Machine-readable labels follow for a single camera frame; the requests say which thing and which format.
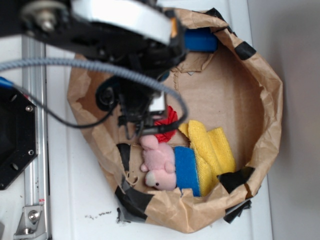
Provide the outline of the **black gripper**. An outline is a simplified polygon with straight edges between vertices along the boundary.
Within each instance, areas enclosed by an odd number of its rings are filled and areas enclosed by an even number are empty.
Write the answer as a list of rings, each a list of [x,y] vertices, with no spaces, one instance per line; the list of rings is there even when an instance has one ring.
[[[174,57],[160,53],[130,53],[118,58],[105,55],[99,59],[144,74],[153,78],[156,83],[164,81],[175,65]],[[155,121],[163,120],[168,115],[163,90],[155,90],[131,81],[128,77],[117,75],[105,80],[97,88],[96,105],[105,112],[112,112],[116,106],[120,106],[118,125],[124,126],[128,133],[128,123],[134,124],[137,135],[143,130],[149,130]]]

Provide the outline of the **robot arm black silver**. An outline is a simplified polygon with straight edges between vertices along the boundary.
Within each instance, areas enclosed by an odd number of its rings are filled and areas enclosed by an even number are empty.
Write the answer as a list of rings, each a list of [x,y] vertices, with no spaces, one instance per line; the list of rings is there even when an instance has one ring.
[[[108,116],[120,107],[119,125],[135,124],[137,136],[176,130],[188,116],[182,98],[163,85],[186,57],[185,28],[154,0],[3,0],[0,35],[84,56],[12,60],[1,63],[2,71],[55,65],[110,73],[95,103]]]

